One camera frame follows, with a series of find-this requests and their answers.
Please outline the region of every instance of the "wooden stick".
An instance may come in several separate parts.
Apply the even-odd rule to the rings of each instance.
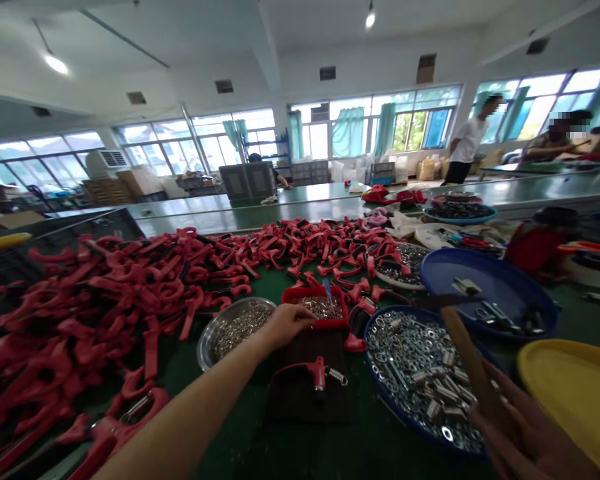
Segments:
[[[469,376],[469,383],[475,398],[480,404],[484,415],[505,435],[514,445],[519,445],[520,433],[513,422],[509,411],[500,400],[500,395],[491,384],[482,364],[482,356],[460,320],[454,307],[443,307],[440,314],[445,321],[449,336],[460,354],[462,363]]]

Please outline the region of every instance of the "man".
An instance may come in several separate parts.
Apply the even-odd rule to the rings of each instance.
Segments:
[[[531,140],[522,152],[523,162],[551,161],[563,153],[578,153],[579,145],[573,145],[569,134],[576,127],[588,123],[593,115],[588,110],[575,110],[555,119],[549,129]]]
[[[502,94],[497,93],[490,96],[480,110],[478,116],[467,120],[467,122],[458,130],[455,138],[449,148],[449,171],[441,187],[449,183],[464,183],[475,151],[485,136],[489,121],[487,118],[492,115],[502,103]]]
[[[262,156],[259,153],[252,153],[252,154],[250,154],[250,156],[247,159],[247,161],[249,163],[262,161]],[[278,170],[273,169],[273,171],[276,174],[276,180],[277,180],[277,182],[281,183],[282,186],[285,188],[285,190],[291,190],[291,186],[290,186],[289,182],[287,182],[287,179],[284,178],[282,175],[280,175],[280,172],[278,172]]]

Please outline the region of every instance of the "air conditioner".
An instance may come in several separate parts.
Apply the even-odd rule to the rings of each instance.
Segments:
[[[115,179],[116,172],[131,167],[122,152],[117,150],[94,150],[85,159],[87,174],[91,180]]]

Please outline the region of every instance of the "ceiling light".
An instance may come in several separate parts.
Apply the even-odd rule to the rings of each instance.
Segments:
[[[68,75],[69,74],[69,68],[67,67],[67,64],[64,63],[62,60],[60,60],[58,57],[56,57],[53,52],[51,51],[51,49],[49,48],[49,44],[47,43],[47,39],[45,38],[45,36],[42,34],[42,30],[40,30],[40,25],[38,25],[38,22],[35,19],[31,19],[33,21],[33,24],[35,25],[35,27],[38,30],[38,33],[40,34],[40,38],[42,38],[42,43],[45,44],[45,48],[47,50],[46,54],[44,54],[43,58],[45,59],[45,62],[47,62],[47,65],[50,66],[50,68],[58,73],[61,73],[62,75]]]
[[[45,55],[44,58],[45,62],[47,62],[47,65],[50,66],[52,70],[55,70],[58,73],[62,73],[63,75],[69,74],[69,68],[58,57],[48,53]]]
[[[369,13],[367,14],[367,20],[365,27],[369,30],[375,23],[375,10],[373,9],[373,0],[369,4]]]

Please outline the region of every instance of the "hand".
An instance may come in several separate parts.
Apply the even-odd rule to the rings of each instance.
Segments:
[[[600,479],[600,469],[596,464],[547,416],[535,400],[492,364],[485,362],[484,365],[511,402],[506,406],[521,434],[522,445],[512,444],[483,416],[478,405],[472,406],[469,418],[482,431],[487,453],[500,478]]]
[[[298,333],[314,323],[315,317],[309,310],[300,305],[284,303],[274,310],[258,334],[270,353],[288,345]]]

